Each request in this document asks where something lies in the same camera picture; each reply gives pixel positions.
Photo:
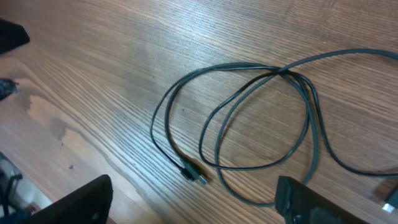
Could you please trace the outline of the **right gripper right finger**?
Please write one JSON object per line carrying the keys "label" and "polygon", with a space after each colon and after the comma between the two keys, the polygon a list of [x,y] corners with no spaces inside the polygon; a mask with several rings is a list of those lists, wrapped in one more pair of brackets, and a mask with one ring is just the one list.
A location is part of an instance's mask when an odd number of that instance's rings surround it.
{"label": "right gripper right finger", "polygon": [[367,224],[297,180],[281,175],[275,209],[286,224]]}

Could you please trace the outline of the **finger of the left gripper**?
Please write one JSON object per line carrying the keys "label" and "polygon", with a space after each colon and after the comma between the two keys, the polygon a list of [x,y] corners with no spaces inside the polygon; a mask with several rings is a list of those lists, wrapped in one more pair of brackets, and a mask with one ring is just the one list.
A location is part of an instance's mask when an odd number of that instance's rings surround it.
{"label": "finger of the left gripper", "polygon": [[1,19],[1,54],[28,44],[30,37],[19,24]]}
{"label": "finger of the left gripper", "polygon": [[4,100],[11,94],[17,92],[18,84],[11,79],[2,78],[0,79],[0,100]]}

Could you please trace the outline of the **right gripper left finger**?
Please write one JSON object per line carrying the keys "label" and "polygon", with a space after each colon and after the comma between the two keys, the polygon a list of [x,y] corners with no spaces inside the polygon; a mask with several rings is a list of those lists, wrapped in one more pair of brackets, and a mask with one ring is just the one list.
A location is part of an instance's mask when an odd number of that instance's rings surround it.
{"label": "right gripper left finger", "polygon": [[113,186],[104,174],[24,220],[23,224],[106,224]]}

